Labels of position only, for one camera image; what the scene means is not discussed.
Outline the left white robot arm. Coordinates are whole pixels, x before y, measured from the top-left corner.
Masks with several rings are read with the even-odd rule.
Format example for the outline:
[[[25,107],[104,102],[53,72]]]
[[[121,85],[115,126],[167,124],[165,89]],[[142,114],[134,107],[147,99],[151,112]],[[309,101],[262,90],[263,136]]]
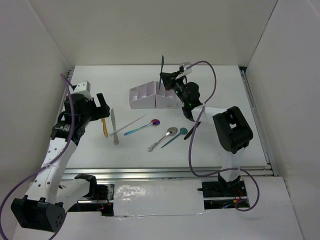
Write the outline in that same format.
[[[102,93],[100,103],[83,93],[73,93],[64,100],[64,110],[52,128],[48,152],[42,170],[37,174],[23,198],[15,198],[11,210],[22,228],[46,232],[58,232],[68,210],[81,198],[97,197],[97,179],[80,173],[68,184],[61,184],[66,166],[76,151],[86,126],[110,116],[110,107]]]

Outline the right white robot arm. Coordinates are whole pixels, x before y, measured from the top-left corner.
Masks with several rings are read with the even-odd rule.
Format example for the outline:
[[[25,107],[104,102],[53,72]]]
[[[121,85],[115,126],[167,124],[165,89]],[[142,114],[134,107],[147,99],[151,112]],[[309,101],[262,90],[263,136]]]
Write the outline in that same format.
[[[253,131],[237,106],[214,108],[200,102],[199,86],[184,82],[181,72],[159,74],[166,91],[174,91],[181,100],[182,112],[190,121],[214,125],[218,141],[227,152],[218,174],[218,190],[223,196],[230,196],[240,182],[240,167],[244,150],[253,138]]]

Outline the black knife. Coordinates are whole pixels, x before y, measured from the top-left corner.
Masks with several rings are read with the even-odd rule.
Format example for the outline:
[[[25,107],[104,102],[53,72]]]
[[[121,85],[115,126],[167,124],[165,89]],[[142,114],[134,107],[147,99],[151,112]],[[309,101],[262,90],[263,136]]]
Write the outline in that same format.
[[[198,122],[196,125],[194,125],[190,131],[185,135],[185,137],[183,138],[184,140],[187,140],[194,132],[194,130],[201,124],[201,122]]]

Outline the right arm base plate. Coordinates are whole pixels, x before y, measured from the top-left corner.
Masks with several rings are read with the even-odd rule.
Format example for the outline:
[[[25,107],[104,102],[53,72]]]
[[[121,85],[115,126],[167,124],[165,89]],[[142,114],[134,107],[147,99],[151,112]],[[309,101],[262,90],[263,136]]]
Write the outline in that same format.
[[[223,187],[218,181],[203,181],[197,190],[202,193],[205,200],[244,199],[247,197],[244,181],[240,181],[239,184],[231,188]]]

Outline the teal knife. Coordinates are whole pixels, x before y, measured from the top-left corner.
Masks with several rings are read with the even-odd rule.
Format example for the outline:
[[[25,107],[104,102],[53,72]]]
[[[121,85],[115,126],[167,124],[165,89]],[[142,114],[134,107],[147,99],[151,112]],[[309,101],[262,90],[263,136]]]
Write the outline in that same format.
[[[165,64],[165,58],[163,55],[161,55],[160,74],[163,72],[164,64]],[[162,77],[160,76],[160,74],[159,74],[158,90],[161,89],[161,84],[162,84]]]

